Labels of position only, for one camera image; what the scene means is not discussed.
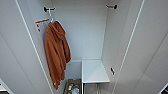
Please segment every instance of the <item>metal hook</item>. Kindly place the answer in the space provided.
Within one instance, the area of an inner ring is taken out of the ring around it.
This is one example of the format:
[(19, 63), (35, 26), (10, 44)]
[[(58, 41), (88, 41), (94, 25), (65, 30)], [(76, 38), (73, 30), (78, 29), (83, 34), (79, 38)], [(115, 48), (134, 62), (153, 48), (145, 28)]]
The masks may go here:
[(117, 5), (114, 5), (114, 6), (108, 6), (108, 5), (106, 5), (107, 6), (107, 8), (114, 8), (114, 9), (117, 9)]
[(47, 10), (55, 10), (55, 8), (46, 8), (46, 7), (44, 7), (44, 11), (47, 12)]

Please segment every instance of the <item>cabinet door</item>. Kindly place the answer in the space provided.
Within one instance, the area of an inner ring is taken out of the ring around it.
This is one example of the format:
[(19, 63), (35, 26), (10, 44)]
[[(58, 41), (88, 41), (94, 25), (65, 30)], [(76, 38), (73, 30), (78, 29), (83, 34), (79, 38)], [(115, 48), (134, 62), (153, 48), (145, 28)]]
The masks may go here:
[[(133, 29), (134, 35), (119, 74), (118, 82), (113, 92), (114, 94), (132, 94), (137, 87), (140, 79), (154, 59), (156, 52), (167, 35), (167, 9), (168, 0), (143, 0), (135, 29)], [(141, 92), (134, 94), (156, 93)]]
[(154, 56), (133, 94), (158, 94), (168, 83), (168, 35)]

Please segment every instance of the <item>wall hook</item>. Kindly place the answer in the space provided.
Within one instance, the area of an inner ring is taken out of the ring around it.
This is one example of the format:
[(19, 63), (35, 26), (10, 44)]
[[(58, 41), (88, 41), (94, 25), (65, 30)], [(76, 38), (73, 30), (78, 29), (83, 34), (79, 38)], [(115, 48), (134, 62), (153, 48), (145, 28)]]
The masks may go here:
[(107, 6), (107, 8), (114, 8), (114, 9), (117, 9), (117, 5), (114, 5), (114, 6), (108, 6), (108, 5), (106, 5)]

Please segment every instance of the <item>white storage unit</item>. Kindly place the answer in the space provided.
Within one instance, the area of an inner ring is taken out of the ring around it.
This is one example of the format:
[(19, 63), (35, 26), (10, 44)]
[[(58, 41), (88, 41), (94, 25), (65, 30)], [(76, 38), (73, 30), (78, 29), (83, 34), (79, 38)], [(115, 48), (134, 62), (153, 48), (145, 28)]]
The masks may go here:
[[(52, 16), (71, 49), (58, 90), (44, 32), (34, 25), (51, 19), (44, 7), (56, 8)], [(102, 94), (157, 94), (168, 82), (167, 9), (167, 0), (1, 0), (0, 78), (16, 94), (62, 94), (66, 79), (73, 78), (101, 83)]]

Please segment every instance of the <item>fabric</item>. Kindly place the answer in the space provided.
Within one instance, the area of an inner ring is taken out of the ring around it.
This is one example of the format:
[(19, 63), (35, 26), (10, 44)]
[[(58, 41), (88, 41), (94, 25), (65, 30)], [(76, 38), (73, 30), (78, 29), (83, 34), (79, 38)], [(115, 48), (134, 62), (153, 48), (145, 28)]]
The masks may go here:
[(66, 63), (71, 59), (65, 31), (59, 22), (49, 23), (45, 34), (45, 50), (53, 85), (58, 89), (64, 79)]

